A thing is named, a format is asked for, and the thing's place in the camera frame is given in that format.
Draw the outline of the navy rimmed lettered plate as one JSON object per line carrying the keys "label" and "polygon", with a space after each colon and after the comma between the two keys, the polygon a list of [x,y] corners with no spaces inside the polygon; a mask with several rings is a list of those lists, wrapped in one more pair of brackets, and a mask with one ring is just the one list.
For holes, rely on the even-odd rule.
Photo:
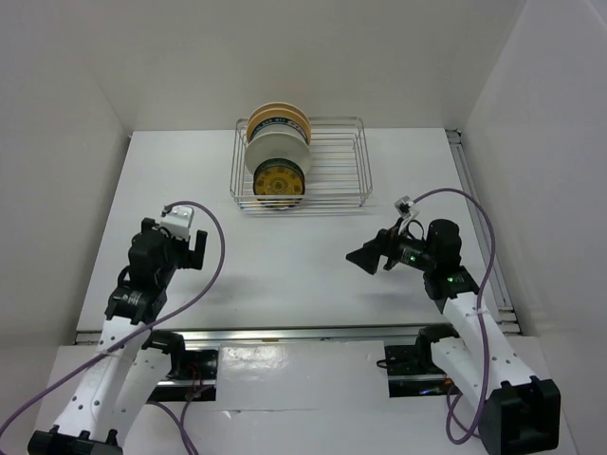
{"label": "navy rimmed lettered plate", "polygon": [[260,134],[266,133],[287,133],[302,137],[296,132],[296,128],[303,128],[297,121],[286,117],[272,117],[259,122],[248,134],[248,142],[251,142]]}

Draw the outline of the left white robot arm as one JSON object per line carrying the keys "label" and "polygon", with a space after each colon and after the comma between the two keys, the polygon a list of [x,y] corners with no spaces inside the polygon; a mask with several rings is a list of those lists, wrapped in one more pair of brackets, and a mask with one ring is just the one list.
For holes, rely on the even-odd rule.
{"label": "left white robot arm", "polygon": [[160,221],[146,218],[128,250],[104,315],[97,352],[63,412],[37,430],[30,454],[120,454],[129,429],[163,377],[187,367],[182,336],[150,329],[178,269],[199,270],[207,234],[191,231],[193,209],[177,206]]}

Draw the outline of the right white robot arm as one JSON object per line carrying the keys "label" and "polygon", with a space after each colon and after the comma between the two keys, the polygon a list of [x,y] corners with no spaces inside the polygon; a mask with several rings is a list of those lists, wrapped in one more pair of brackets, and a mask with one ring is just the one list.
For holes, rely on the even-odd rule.
{"label": "right white robot arm", "polygon": [[401,224],[346,255],[374,275],[398,264],[422,271],[426,293],[447,319],[418,333],[414,361],[425,372],[444,372],[475,408],[473,431],[489,454],[532,454],[558,447],[561,393],[540,379],[516,353],[461,264],[462,240],[452,221],[430,223],[416,239]]}

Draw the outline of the chrome wire dish rack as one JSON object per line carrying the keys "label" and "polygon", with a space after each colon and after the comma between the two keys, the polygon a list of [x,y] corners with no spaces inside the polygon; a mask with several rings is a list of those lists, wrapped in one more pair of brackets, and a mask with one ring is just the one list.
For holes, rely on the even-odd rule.
{"label": "chrome wire dish rack", "polygon": [[230,195],[249,215],[345,215],[362,211],[373,192],[364,124],[357,117],[312,117],[311,168],[299,196],[256,195],[253,174],[245,164],[248,120],[234,130]]}

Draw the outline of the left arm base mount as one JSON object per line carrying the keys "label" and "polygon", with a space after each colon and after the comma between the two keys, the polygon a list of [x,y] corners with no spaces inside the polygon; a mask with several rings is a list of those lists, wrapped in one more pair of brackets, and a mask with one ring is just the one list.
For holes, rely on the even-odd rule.
{"label": "left arm base mount", "polygon": [[156,402],[214,402],[218,356],[217,349],[187,351],[179,367],[158,382],[149,399]]}

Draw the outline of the cream bear plate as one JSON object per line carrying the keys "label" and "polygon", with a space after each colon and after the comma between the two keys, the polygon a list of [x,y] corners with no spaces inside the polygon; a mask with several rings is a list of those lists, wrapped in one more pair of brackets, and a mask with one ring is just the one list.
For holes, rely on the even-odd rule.
{"label": "cream bear plate", "polygon": [[247,146],[245,165],[250,173],[271,159],[288,160],[307,174],[312,166],[312,155],[307,143],[299,136],[285,132],[270,132],[257,136]]}

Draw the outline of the tan yellow plate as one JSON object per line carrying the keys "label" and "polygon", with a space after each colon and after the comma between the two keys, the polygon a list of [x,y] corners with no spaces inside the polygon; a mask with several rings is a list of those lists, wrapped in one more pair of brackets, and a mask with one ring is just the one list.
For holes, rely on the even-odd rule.
{"label": "tan yellow plate", "polygon": [[257,114],[254,117],[249,117],[249,119],[248,119],[248,126],[247,126],[247,139],[248,139],[248,134],[250,133],[250,131],[259,122],[261,122],[264,119],[272,118],[272,117],[291,118],[291,119],[297,121],[305,129],[308,129],[308,130],[311,131],[311,125],[310,125],[309,119],[305,115],[305,113],[303,113],[303,116],[301,116],[297,112],[293,112],[293,111],[290,111],[290,110],[287,110],[287,109],[274,108],[274,109],[267,109],[264,112],[260,112],[259,114]]}

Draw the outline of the small blue patterned plate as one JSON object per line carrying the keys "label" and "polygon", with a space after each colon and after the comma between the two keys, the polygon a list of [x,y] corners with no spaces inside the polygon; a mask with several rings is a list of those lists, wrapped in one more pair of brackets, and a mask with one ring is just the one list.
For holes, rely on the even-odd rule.
{"label": "small blue patterned plate", "polygon": [[304,172],[290,160],[268,159],[256,168],[252,188],[262,207],[291,209],[303,200],[305,194]]}

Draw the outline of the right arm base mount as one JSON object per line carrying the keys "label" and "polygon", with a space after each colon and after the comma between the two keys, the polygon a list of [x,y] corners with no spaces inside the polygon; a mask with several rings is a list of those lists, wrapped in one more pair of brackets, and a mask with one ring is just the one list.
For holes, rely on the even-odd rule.
{"label": "right arm base mount", "polygon": [[391,398],[445,395],[453,385],[440,369],[422,362],[414,345],[385,346],[376,366],[387,373]]}

